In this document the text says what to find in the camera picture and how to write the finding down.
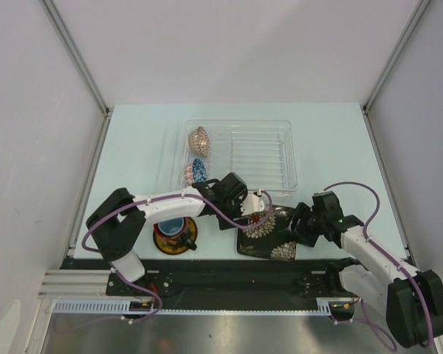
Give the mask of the brown patterned bowl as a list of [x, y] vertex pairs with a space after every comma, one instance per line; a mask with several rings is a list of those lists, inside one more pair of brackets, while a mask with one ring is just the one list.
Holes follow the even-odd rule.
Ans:
[[210, 138], [203, 126], [199, 126], [188, 134], [188, 149], [197, 156], [208, 157], [210, 155]]

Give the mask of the square black floral plate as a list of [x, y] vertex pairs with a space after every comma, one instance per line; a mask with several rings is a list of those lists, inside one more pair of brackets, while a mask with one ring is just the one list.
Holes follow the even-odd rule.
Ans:
[[237, 252], [268, 260], [293, 261], [297, 243], [289, 228], [294, 209], [275, 205], [265, 222], [254, 229], [238, 229]]

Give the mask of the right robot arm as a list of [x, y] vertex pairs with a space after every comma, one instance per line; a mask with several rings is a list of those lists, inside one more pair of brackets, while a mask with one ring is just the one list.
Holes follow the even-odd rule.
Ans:
[[323, 236], [350, 255], [331, 264], [327, 290], [335, 296], [348, 291], [365, 300], [385, 317], [402, 347], [426, 346], [443, 336], [440, 276], [393, 256], [367, 234], [358, 217], [343, 214], [333, 192], [317, 193], [312, 201], [312, 206], [299, 203], [295, 208], [291, 229], [298, 242], [313, 247]]

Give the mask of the blue patterned bowl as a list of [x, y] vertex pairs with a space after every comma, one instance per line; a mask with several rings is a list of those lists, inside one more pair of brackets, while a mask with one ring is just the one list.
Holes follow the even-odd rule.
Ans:
[[207, 181], [207, 171], [201, 159], [192, 162], [192, 176], [195, 183]]

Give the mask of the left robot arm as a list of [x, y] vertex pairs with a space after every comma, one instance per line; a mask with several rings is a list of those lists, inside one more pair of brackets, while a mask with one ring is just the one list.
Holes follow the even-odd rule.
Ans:
[[134, 245], [145, 226], [177, 218], [216, 215], [222, 226], [241, 217], [241, 205], [248, 196], [245, 182], [235, 173], [221, 180], [197, 182], [176, 192], [136, 198], [126, 188], [115, 190], [87, 219], [87, 233], [102, 258], [123, 277], [131, 294], [143, 293], [148, 276]]

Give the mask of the white wire dish rack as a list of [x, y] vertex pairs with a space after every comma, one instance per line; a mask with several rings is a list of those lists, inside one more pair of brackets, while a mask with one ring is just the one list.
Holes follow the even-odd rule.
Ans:
[[[189, 135], [204, 128], [210, 142], [207, 156], [188, 146]], [[179, 130], [171, 182], [187, 184], [185, 168], [200, 159], [208, 178], [237, 173], [250, 190], [265, 189], [273, 198], [286, 198], [298, 189], [292, 128], [287, 120], [189, 119]]]

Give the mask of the red patterned white bowl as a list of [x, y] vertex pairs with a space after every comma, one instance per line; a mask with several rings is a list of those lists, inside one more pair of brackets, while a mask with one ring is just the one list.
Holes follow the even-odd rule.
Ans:
[[189, 162], [184, 169], [184, 180], [187, 185], [192, 185], [193, 179], [193, 162]]

